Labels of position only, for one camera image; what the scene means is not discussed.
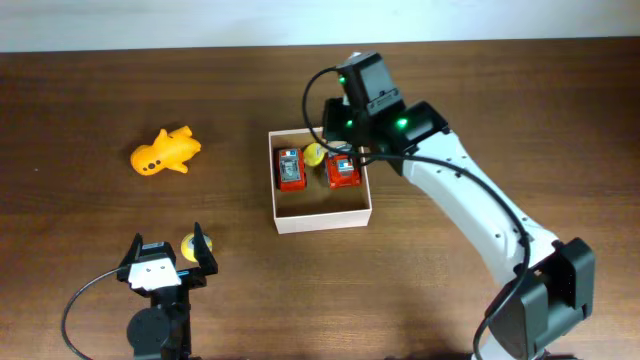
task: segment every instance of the red battery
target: red battery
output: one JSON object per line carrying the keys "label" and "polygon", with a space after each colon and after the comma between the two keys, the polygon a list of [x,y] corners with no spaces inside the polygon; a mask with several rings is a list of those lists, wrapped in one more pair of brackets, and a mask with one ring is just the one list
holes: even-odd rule
{"label": "red battery", "polygon": [[336,155],[325,159],[329,187],[337,189],[360,185],[360,170],[347,155]]}
{"label": "red battery", "polygon": [[300,149],[278,150],[276,169],[280,191],[300,191],[306,188],[307,176],[304,173],[304,158]]}

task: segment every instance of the wooden table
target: wooden table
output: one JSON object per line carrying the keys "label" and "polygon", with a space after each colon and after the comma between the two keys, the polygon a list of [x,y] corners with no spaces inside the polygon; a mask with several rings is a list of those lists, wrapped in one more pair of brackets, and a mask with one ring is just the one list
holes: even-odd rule
{"label": "wooden table", "polygon": [[[366,228],[279,236],[267,132],[302,127],[318,70],[377,49],[411,102],[450,121],[478,164],[560,239],[597,254],[593,317],[554,351],[640,352],[640,39],[178,49],[0,56],[0,357],[70,359],[62,309],[119,263],[136,232],[177,248],[199,221],[220,274],[192,293],[205,359],[383,359],[469,351],[498,288],[441,211],[384,163]],[[310,98],[320,120],[322,79]],[[189,173],[136,174],[128,156],[189,125]],[[179,268],[187,266],[178,261]],[[125,359],[148,305],[109,279],[69,333]]]}

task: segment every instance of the open box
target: open box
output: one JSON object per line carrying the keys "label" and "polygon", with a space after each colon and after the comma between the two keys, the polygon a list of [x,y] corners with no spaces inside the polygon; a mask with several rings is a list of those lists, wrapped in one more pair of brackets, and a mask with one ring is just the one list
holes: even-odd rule
{"label": "open box", "polygon": [[[322,136],[322,128],[314,130]],[[367,226],[371,217],[371,194],[366,167],[361,168],[362,183],[356,187],[331,190],[323,161],[316,167],[305,166],[306,189],[281,192],[276,188],[275,151],[283,148],[304,150],[313,142],[308,129],[269,132],[271,198],[278,233]]]}

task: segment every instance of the yellow tennis ball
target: yellow tennis ball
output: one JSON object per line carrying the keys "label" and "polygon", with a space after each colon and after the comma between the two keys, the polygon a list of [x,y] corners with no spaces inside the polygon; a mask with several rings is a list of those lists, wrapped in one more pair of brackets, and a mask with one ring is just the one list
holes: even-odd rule
{"label": "yellow tennis ball", "polygon": [[314,167],[322,163],[325,150],[320,144],[313,143],[304,150],[302,155],[304,156],[304,163],[308,166]]}
{"label": "yellow tennis ball", "polygon": [[[204,235],[204,242],[207,244],[209,251],[211,251],[213,249],[213,244],[211,243],[211,239],[207,235]],[[198,262],[198,260],[196,260],[195,256],[193,255],[193,233],[188,234],[184,237],[184,239],[182,239],[182,243],[180,244],[180,252],[185,259],[191,262]]]}

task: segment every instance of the toy duck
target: toy duck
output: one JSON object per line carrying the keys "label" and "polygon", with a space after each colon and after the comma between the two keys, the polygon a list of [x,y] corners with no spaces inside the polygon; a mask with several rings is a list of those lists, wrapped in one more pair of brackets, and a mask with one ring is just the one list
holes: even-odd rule
{"label": "toy duck", "polygon": [[131,154],[131,165],[140,175],[154,175],[167,168],[186,174],[189,170],[185,161],[200,151],[201,145],[191,138],[191,129],[183,126],[167,134],[165,129],[153,145],[139,146]]}

